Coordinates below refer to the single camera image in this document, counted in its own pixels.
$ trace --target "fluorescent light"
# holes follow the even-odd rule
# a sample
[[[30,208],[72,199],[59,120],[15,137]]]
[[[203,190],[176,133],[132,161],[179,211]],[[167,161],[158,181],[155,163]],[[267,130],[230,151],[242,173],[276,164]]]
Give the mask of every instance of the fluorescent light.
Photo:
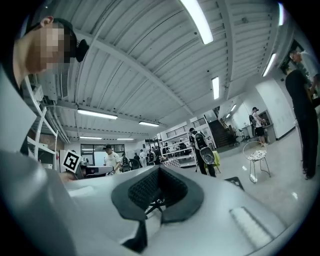
[[[264,76],[264,77],[265,77],[265,76],[267,75],[267,73],[269,72],[269,69],[270,69],[272,63],[273,63],[274,60],[275,60],[275,57],[276,57],[276,54],[275,54],[275,53],[272,54],[272,56],[271,56],[271,58],[270,58],[270,61],[269,61],[269,63],[268,63],[268,66],[266,66],[266,69],[265,69],[265,71],[264,71],[264,73],[263,73],[263,76]]]
[[[234,104],[233,107],[231,108],[231,111],[234,110],[236,106],[237,104]]]
[[[151,123],[151,122],[139,122],[139,125],[143,125],[143,126],[153,126],[153,127],[158,127],[159,124],[155,124],[155,123]]]
[[[285,9],[284,9],[284,6],[282,5],[282,3],[278,2],[278,5],[279,5],[279,23],[278,23],[278,25],[282,26],[285,22]]]
[[[102,137],[87,137],[87,136],[80,136],[80,139],[86,139],[86,140],[102,140]]]
[[[114,119],[114,120],[118,118],[118,116],[113,115],[113,114],[104,114],[104,113],[84,110],[84,109],[80,109],[80,108],[78,108],[77,112],[78,112],[78,114],[93,116],[93,117],[97,117],[97,118],[109,118],[109,119]]]
[[[219,77],[211,79],[213,86],[213,98],[216,100],[219,98]]]
[[[214,38],[212,36],[209,24],[206,20],[204,12],[202,11],[197,0],[180,0],[188,13],[190,14],[193,22],[198,29],[202,42],[206,45],[211,43]]]

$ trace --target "staircase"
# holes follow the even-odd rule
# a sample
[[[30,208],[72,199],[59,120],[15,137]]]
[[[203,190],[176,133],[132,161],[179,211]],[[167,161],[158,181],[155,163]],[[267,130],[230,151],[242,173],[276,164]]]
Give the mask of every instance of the staircase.
[[[210,122],[209,127],[211,129],[211,132],[215,141],[215,145],[217,148],[221,148],[229,145],[228,132],[225,131],[224,127],[221,125],[221,123],[218,120]]]

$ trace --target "floor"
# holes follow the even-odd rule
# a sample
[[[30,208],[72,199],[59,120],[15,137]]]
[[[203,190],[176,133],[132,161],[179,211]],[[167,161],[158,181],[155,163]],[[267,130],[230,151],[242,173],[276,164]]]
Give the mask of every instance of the floor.
[[[320,188],[320,167],[317,166],[315,176],[305,180],[302,173],[301,146],[296,130],[271,145],[267,145],[266,160],[270,169],[269,175],[260,171],[256,162],[256,184],[249,180],[250,161],[243,153],[220,159],[220,171],[217,179],[238,177],[246,193],[269,207],[286,224],[291,225],[308,212]],[[194,172],[195,167],[185,169]],[[147,220],[147,233],[152,236],[160,227],[161,213],[155,210]]]

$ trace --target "metal shelving rack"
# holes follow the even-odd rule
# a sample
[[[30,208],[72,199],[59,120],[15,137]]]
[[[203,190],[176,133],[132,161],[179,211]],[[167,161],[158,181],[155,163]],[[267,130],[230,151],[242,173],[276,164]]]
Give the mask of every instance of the metal shelving rack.
[[[27,137],[27,142],[31,145],[34,146],[34,151],[32,153],[33,157],[38,161],[38,155],[39,155],[39,150],[40,151],[45,151],[48,152],[50,154],[52,154],[53,156],[53,169],[57,170],[57,166],[56,166],[56,155],[57,155],[57,138],[58,138],[58,130],[54,131],[54,129],[50,126],[50,124],[48,123],[48,121],[46,120],[45,116],[46,116],[46,112],[47,112],[47,108],[44,107],[43,110],[41,111],[35,97],[34,97],[34,92],[31,88],[31,84],[29,81],[29,77],[27,76],[25,79],[25,86],[26,89],[29,93],[29,96],[32,100],[33,106],[35,107],[36,110],[34,110],[35,114],[38,116],[39,121],[37,124],[37,128],[36,128],[36,133],[35,133],[35,140],[33,140],[30,137]],[[54,135],[55,137],[55,144],[54,144],[54,151],[47,148],[46,146],[44,146],[43,144],[39,143],[40,140],[40,134],[41,134],[41,130],[42,130],[42,126],[43,123],[45,123],[45,125],[47,126],[47,128],[51,131],[51,133]]]
[[[174,146],[177,146],[181,143],[184,143],[185,141],[182,141],[182,142],[177,142],[175,143],[174,145],[170,145],[170,146],[165,146],[166,145],[166,142],[169,142],[169,141],[174,141],[174,140],[180,140],[179,138],[183,137],[183,136],[187,136],[188,138],[188,133],[187,132],[184,132],[184,133],[181,133],[179,135],[176,135],[176,136],[173,136],[173,137],[170,137],[168,139],[165,139],[165,140],[162,140],[161,141],[161,152],[162,152],[162,149],[167,149],[167,148],[172,148]],[[182,152],[182,151],[185,151],[185,150],[192,150],[192,147],[187,147],[187,148],[184,148],[184,149],[180,149],[180,150],[176,150],[176,151],[171,151],[169,153],[165,153],[165,154],[162,154],[163,156],[166,156],[166,155],[170,155],[172,154],[174,156],[175,153],[178,153],[178,152]],[[195,153],[194,151],[192,150],[192,152],[188,155],[182,155],[182,156],[176,156],[176,157],[173,157],[173,158],[170,158],[170,159],[177,159],[177,160],[183,160],[183,159],[188,159],[188,158],[192,158],[192,161],[188,161],[188,162],[181,162],[180,163],[180,166],[181,167],[191,167],[191,166],[196,166],[197,165],[197,162],[196,162],[196,156],[195,156]]]

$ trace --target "shorts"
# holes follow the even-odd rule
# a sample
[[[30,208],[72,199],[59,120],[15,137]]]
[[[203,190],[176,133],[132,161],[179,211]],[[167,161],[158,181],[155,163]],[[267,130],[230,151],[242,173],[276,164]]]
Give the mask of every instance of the shorts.
[[[255,128],[255,133],[256,135],[260,136],[265,136],[265,130],[263,127],[256,127]]]

